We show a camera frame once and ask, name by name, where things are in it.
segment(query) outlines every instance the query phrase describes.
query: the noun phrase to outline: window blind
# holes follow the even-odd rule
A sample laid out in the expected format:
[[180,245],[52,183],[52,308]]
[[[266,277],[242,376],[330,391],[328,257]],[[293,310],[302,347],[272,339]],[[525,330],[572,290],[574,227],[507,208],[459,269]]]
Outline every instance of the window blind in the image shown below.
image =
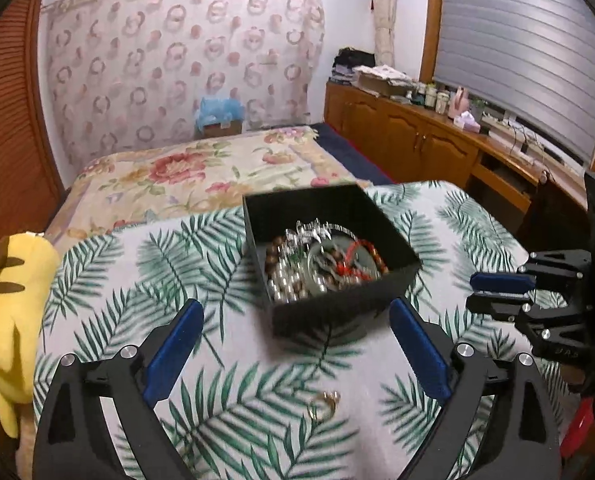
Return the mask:
[[443,0],[435,78],[595,148],[595,16],[583,0]]

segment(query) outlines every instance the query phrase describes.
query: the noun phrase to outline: open box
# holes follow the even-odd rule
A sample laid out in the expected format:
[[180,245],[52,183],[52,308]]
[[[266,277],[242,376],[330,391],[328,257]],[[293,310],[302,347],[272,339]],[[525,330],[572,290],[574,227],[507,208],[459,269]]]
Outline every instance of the open box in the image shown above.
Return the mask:
[[[318,218],[339,224],[375,245],[390,270],[374,282],[327,292],[291,303],[275,303],[264,272],[266,250],[286,229]],[[246,239],[270,309],[275,335],[290,335],[327,322],[346,322],[357,314],[386,307],[403,296],[420,268],[420,259],[395,226],[355,184],[292,189],[244,197]]]

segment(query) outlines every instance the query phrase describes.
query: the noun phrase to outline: floral bedspread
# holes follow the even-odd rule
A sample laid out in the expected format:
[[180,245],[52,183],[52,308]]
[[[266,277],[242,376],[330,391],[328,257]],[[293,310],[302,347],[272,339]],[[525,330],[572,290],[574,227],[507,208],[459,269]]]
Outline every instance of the floral bedspread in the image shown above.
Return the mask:
[[[381,186],[367,193],[422,260],[409,299],[424,319],[495,358],[529,351],[512,325],[465,309],[472,272],[508,271],[526,260],[509,232],[452,184]],[[274,338],[258,304],[245,238],[238,206],[90,237],[69,250],[42,323],[36,417],[62,355],[91,361],[139,345],[195,297],[205,308],[202,336],[170,398],[155,411],[198,478],[398,478],[439,405],[415,379],[388,316]],[[562,305],[550,293],[537,296],[543,308]],[[563,428],[575,400],[558,366],[536,361]],[[331,390],[341,395],[337,413],[313,423],[306,405]],[[102,400],[126,473],[142,478],[113,403]],[[450,478],[472,464],[490,411],[491,398],[484,397]]]
[[309,126],[278,128],[98,158],[78,176],[46,236],[63,254],[127,224],[238,206],[246,193],[356,182],[316,135]]

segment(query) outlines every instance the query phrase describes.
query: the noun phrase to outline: gold ring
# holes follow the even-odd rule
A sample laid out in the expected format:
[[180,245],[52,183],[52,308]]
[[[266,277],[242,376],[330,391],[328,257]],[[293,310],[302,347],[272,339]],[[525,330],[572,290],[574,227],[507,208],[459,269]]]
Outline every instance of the gold ring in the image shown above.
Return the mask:
[[[317,416],[317,405],[319,402],[324,402],[329,408],[325,415],[321,417]],[[331,420],[335,415],[338,402],[340,402],[340,394],[338,392],[322,392],[321,394],[317,394],[311,399],[311,402],[308,403],[308,416],[310,416],[311,420],[317,424],[322,424],[327,420]]]

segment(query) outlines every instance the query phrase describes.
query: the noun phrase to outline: blue mattress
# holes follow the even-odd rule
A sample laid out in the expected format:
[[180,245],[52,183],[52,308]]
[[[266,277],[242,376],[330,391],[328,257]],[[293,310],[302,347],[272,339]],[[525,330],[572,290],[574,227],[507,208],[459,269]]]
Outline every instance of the blue mattress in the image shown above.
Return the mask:
[[348,140],[338,135],[331,126],[318,123],[311,124],[311,128],[319,134],[315,142],[339,160],[356,178],[370,180],[375,186],[393,184],[379,167],[356,150]]

